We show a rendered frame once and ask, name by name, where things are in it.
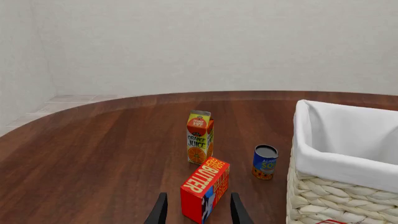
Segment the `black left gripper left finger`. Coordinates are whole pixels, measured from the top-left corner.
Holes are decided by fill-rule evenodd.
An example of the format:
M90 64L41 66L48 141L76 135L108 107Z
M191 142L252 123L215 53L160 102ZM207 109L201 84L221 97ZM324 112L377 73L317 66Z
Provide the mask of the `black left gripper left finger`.
M165 192L161 192L144 224L165 224L167 219L167 210L167 194Z

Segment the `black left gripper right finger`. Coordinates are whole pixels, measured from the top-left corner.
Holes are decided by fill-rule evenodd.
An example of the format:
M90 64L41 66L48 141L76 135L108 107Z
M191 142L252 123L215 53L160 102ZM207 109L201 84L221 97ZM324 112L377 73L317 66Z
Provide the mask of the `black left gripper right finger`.
M254 224L236 192L231 194L230 210L233 224Z

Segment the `white woven basket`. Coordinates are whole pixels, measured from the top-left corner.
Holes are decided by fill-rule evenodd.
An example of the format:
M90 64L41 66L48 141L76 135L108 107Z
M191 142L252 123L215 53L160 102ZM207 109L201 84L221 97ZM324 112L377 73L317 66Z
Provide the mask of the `white woven basket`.
M286 224L398 224L398 111L299 100Z

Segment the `red butter box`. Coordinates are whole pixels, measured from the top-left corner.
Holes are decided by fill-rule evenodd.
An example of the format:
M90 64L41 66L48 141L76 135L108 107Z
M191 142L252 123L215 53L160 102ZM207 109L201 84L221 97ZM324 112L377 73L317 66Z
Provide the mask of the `red butter box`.
M228 189L230 164L210 157L180 187L182 214L204 224Z

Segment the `blue soup can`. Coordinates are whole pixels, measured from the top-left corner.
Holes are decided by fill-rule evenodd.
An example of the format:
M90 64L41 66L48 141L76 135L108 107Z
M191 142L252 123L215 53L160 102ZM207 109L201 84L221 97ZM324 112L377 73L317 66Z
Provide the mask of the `blue soup can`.
M258 145L254 149L252 174L261 180L271 180L274 176L279 153L270 145Z

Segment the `orange juice carton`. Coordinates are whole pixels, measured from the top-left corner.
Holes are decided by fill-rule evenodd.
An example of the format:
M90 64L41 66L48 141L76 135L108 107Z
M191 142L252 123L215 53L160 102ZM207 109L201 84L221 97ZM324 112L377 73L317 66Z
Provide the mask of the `orange juice carton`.
M202 164L213 155L214 119L207 111L191 110L187 121L188 162Z

